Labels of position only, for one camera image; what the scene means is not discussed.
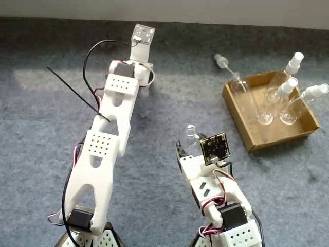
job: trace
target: robotic arm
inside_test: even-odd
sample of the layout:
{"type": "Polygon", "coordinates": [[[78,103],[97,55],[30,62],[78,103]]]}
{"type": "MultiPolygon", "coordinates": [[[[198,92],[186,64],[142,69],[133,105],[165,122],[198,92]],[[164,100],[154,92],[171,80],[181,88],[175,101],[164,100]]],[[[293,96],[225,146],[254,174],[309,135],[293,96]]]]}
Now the robotic arm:
{"type": "MultiPolygon", "coordinates": [[[[114,231],[108,231],[112,227],[109,227],[106,219],[112,194],[113,168],[117,157],[122,157],[125,152],[138,89],[140,86],[150,85],[154,80],[152,64],[148,63],[154,32],[154,28],[136,24],[130,60],[115,60],[109,67],[104,95],[101,100],[99,98],[99,114],[95,116],[86,134],[81,155],[74,162],[66,191],[64,190],[65,219],[61,210],[59,213],[60,223],[65,223],[72,230],[70,234],[76,242],[75,246],[102,246],[103,243],[105,246],[104,234],[108,241],[112,241],[112,246],[121,246],[114,231]],[[104,132],[112,120],[117,121],[118,135],[104,132]],[[94,192],[94,209],[77,205],[78,198],[88,186],[94,192]]],[[[74,245],[66,237],[56,246],[74,245]]]]}
{"type": "Polygon", "coordinates": [[[209,218],[191,246],[261,247],[262,238],[250,203],[228,172],[231,162],[226,135],[220,133],[199,140],[203,155],[188,155],[178,141],[177,161],[197,206],[209,218]]]}

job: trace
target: gray carpet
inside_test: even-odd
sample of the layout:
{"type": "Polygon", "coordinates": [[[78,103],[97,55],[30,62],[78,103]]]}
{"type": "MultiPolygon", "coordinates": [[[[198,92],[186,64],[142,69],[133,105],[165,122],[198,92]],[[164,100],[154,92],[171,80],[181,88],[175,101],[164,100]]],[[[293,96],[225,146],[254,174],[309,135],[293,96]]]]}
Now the gray carpet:
{"type": "MultiPolygon", "coordinates": [[[[242,75],[285,66],[305,54],[300,88],[328,82],[329,32],[321,30],[145,23],[157,28],[151,47],[156,82],[138,96],[125,156],[116,162],[108,219],[127,246],[187,246],[204,219],[179,172],[175,140],[194,123],[226,131],[238,183],[263,222],[268,247],[327,246],[329,234],[329,99],[312,106],[321,129],[309,138],[248,154],[222,99],[230,78],[212,56],[221,52],[242,75]]],[[[1,246],[54,246],[64,233],[46,216],[61,205],[74,145],[94,113],[50,66],[92,102],[82,81],[89,48],[102,39],[129,41],[134,22],[0,20],[1,246]]],[[[104,45],[87,77],[104,85],[125,46],[104,45]]],[[[88,196],[82,202],[91,204],[88,196]]]]}

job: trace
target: black wire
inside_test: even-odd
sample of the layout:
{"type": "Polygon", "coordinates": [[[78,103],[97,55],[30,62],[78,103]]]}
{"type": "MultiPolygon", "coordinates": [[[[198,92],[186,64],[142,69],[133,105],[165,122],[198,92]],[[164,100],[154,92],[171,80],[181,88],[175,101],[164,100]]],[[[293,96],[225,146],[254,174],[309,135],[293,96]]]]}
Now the black wire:
{"type": "Polygon", "coordinates": [[[230,166],[230,174],[231,174],[232,177],[234,177],[234,176],[233,176],[233,163],[232,163],[231,161],[226,162],[226,163],[225,163],[224,165],[222,165],[222,166],[219,166],[219,168],[224,168],[224,167],[227,167],[227,166],[230,166]]]}
{"type": "MultiPolygon", "coordinates": [[[[78,150],[77,150],[78,155],[79,155],[79,153],[80,153],[80,149],[81,149],[81,146],[79,145],[79,146],[78,146],[78,150]]],[[[68,224],[67,224],[66,217],[65,217],[65,195],[66,195],[66,190],[67,190],[68,181],[70,180],[71,173],[72,173],[72,170],[73,170],[73,166],[74,166],[74,164],[73,164],[73,162],[72,162],[72,165],[71,165],[71,167],[70,167],[70,170],[69,170],[69,172],[68,172],[68,175],[67,175],[67,177],[66,177],[66,181],[65,181],[65,184],[64,184],[64,189],[63,189],[63,194],[62,194],[62,216],[63,216],[63,224],[64,224],[64,226],[65,226],[65,228],[66,228],[66,232],[67,232],[67,234],[68,234],[68,237],[71,239],[72,243],[73,243],[76,247],[80,247],[80,246],[78,245],[78,243],[74,240],[74,238],[73,238],[73,236],[72,236],[72,234],[71,234],[70,228],[69,228],[69,226],[68,226],[68,224]]]]}
{"type": "Polygon", "coordinates": [[[258,217],[258,215],[255,213],[254,210],[252,210],[252,214],[256,218],[258,226],[259,226],[259,231],[261,233],[261,238],[262,238],[262,247],[265,247],[265,239],[264,239],[264,232],[263,232],[262,222],[261,222],[260,218],[258,217]]]}
{"type": "Polygon", "coordinates": [[[233,176],[233,163],[232,162],[231,162],[231,165],[230,165],[230,174],[234,178],[234,176],[233,176]]]}
{"type": "Polygon", "coordinates": [[[66,81],[64,81],[64,79],[62,77],[60,77],[56,72],[54,72],[51,68],[47,67],[47,69],[49,69],[58,79],[61,80],[61,82],[63,82],[69,89],[71,89],[72,92],[75,93],[75,95],[77,95],[83,102],[85,102],[91,109],[93,109],[97,115],[105,118],[108,122],[111,122],[110,120],[108,120],[108,118],[106,118],[105,116],[103,116],[103,114],[101,114],[98,110],[96,110],[91,104],[89,104],[80,94],[77,93],[77,91],[75,91],[66,81]]]}
{"type": "Polygon", "coordinates": [[[87,87],[89,88],[89,90],[91,91],[91,93],[93,94],[94,98],[95,98],[95,101],[96,103],[98,103],[97,101],[97,96],[94,94],[94,90],[92,89],[91,85],[89,84],[87,78],[86,78],[86,66],[87,66],[87,61],[88,61],[88,58],[90,56],[90,54],[92,53],[92,51],[97,47],[99,46],[100,44],[103,44],[103,43],[117,43],[117,44],[122,44],[122,45],[128,45],[130,46],[130,44],[126,43],[126,42],[122,42],[122,41],[117,41],[117,40],[102,40],[100,42],[98,42],[97,44],[95,44],[88,52],[86,58],[84,59],[84,63],[83,63],[83,69],[82,69],[82,77],[83,77],[83,80],[84,82],[86,83],[87,87]]]}

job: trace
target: brown cardboard tray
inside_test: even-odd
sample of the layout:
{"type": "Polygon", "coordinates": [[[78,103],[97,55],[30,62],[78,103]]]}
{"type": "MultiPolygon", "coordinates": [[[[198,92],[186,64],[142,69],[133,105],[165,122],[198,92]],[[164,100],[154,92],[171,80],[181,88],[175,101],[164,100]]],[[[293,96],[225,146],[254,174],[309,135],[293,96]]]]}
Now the brown cardboard tray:
{"type": "MultiPolygon", "coordinates": [[[[250,85],[255,101],[258,105],[262,104],[265,89],[274,74],[275,71],[244,78],[244,80],[250,85]]],[[[278,117],[276,117],[273,120],[273,123],[268,126],[262,126],[257,124],[257,122],[247,123],[247,121],[242,117],[241,109],[238,108],[236,99],[231,92],[230,83],[231,82],[225,84],[223,88],[223,98],[231,113],[235,125],[240,132],[240,136],[246,146],[247,151],[254,151],[286,142],[288,140],[305,137],[319,128],[319,124],[312,111],[302,100],[300,100],[296,105],[296,107],[299,108],[296,110],[303,110],[303,114],[293,125],[289,126],[283,124],[278,117]]],[[[296,88],[290,97],[298,97],[299,95],[300,91],[296,88]]]]}

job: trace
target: spray nozzle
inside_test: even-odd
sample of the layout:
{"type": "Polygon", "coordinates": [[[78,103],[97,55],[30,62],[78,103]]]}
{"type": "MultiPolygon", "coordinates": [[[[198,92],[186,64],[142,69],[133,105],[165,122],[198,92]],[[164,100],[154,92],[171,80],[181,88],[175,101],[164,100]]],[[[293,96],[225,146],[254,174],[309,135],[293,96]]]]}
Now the spray nozzle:
{"type": "Polygon", "coordinates": [[[226,58],[224,58],[221,54],[216,53],[214,56],[214,59],[216,60],[218,66],[220,68],[227,68],[228,60],[226,58]]]}
{"type": "Polygon", "coordinates": [[[302,92],[301,97],[306,100],[313,100],[325,94],[329,93],[329,85],[324,83],[321,85],[309,86],[305,91],[302,92]]]}
{"type": "Polygon", "coordinates": [[[300,64],[304,58],[303,53],[296,52],[293,58],[289,61],[286,66],[286,72],[290,75],[296,74],[300,68],[300,64]]]}
{"type": "Polygon", "coordinates": [[[240,75],[238,73],[234,73],[229,67],[228,67],[228,60],[223,57],[221,54],[216,53],[214,56],[214,59],[216,60],[216,63],[218,64],[218,66],[220,68],[225,68],[228,71],[230,71],[230,73],[233,75],[234,79],[237,81],[240,81],[240,75]]]}
{"type": "Polygon", "coordinates": [[[289,94],[294,90],[298,85],[298,80],[295,77],[290,77],[286,82],[284,82],[278,88],[278,95],[280,97],[288,97],[289,94]]]}

